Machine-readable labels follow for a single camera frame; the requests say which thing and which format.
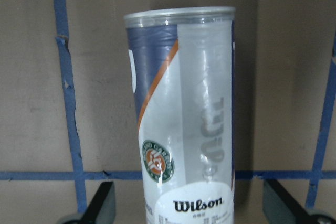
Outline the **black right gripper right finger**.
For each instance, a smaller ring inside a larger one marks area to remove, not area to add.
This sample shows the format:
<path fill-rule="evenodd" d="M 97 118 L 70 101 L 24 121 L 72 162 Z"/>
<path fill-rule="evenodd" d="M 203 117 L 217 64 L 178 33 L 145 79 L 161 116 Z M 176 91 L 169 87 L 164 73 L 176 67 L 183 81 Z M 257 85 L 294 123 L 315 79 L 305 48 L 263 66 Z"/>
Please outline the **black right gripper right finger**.
<path fill-rule="evenodd" d="M 268 223 L 312 223 L 303 207 L 275 179 L 264 180 L 262 203 Z"/>

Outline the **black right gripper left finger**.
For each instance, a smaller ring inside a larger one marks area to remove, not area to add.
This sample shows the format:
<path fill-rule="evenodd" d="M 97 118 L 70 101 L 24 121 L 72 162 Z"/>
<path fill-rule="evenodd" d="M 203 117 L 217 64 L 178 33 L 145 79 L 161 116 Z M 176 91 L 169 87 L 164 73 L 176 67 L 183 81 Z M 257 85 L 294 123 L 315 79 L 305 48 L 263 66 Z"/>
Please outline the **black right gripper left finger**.
<path fill-rule="evenodd" d="M 114 223 L 116 218 L 116 195 L 114 182 L 100 184 L 79 223 Z"/>

